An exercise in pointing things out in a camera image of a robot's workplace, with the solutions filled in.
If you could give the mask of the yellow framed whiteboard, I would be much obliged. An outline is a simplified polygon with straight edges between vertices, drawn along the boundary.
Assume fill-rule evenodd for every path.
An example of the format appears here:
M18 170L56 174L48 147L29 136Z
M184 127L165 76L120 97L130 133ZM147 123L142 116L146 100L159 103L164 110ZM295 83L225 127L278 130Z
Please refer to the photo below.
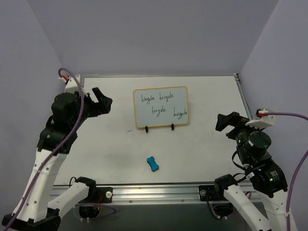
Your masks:
M137 128L187 125L190 120L186 86L137 89L133 91Z

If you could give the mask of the blue bone-shaped eraser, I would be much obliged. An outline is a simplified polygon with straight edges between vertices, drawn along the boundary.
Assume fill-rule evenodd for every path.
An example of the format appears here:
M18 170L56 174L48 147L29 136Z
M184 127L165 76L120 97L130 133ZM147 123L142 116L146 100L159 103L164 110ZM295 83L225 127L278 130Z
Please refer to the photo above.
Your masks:
M156 163L156 160L153 156L147 158L147 163L149 164L152 172L155 172L159 169L159 165Z

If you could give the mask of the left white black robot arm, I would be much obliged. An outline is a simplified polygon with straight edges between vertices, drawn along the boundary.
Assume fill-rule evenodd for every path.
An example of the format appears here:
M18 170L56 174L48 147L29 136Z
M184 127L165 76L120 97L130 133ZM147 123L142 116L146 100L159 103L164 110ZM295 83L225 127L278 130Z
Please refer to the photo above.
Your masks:
M50 194L62 163L77 139L77 130L87 118L108 114L113 100L99 88L88 93L61 93L51 105L52 115L39 136L36 159L25 192L15 210L3 217L2 225L17 231L56 231L62 217L74 206L97 206L95 180L79 177L53 200Z

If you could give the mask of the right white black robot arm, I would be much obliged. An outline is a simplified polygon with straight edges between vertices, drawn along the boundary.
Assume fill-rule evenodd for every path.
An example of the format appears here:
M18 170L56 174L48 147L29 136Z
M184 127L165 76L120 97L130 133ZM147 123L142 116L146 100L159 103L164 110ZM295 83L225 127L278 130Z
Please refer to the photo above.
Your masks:
M236 180L228 174L215 179L214 194L225 198L239 212L253 231L296 231L297 226L290 210L288 184L283 170L273 161L268 152L271 138L263 130L275 123L275 115L266 109L257 111L258 119L250 120L237 112L218 114L215 129L233 129L227 137L236 141L233 156L239 156L244 177ZM263 215L250 201L240 187L248 179L261 199L266 215Z

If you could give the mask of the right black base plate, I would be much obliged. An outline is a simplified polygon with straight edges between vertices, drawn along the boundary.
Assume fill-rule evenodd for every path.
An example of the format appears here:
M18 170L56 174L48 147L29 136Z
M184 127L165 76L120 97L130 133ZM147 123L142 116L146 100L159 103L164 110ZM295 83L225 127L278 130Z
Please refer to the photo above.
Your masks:
M224 201L225 198L216 191L214 185L199 185L198 186L200 201Z

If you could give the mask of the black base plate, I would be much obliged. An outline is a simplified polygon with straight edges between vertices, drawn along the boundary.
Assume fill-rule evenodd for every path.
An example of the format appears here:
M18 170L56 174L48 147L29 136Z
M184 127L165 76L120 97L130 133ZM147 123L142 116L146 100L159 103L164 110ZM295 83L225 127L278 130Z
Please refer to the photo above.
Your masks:
M80 203L108 204L112 202L112 187L95 187L89 190L88 196Z
M200 201L224 201L225 198L216 191L214 185L199 185L198 186Z

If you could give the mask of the aluminium front rail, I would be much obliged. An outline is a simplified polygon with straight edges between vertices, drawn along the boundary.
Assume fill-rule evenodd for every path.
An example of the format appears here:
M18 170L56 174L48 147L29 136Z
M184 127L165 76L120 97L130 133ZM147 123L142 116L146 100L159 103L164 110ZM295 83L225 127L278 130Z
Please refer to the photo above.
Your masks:
M199 186L213 186L213 182L145 185L97 185L111 188L109 205L181 205L201 204Z

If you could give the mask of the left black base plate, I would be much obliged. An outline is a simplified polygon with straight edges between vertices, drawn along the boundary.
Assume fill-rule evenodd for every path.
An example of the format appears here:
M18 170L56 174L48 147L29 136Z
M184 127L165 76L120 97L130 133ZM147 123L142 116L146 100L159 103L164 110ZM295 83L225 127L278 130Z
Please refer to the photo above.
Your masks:
M112 187L95 187L89 190L88 196L80 203L108 204L112 202Z

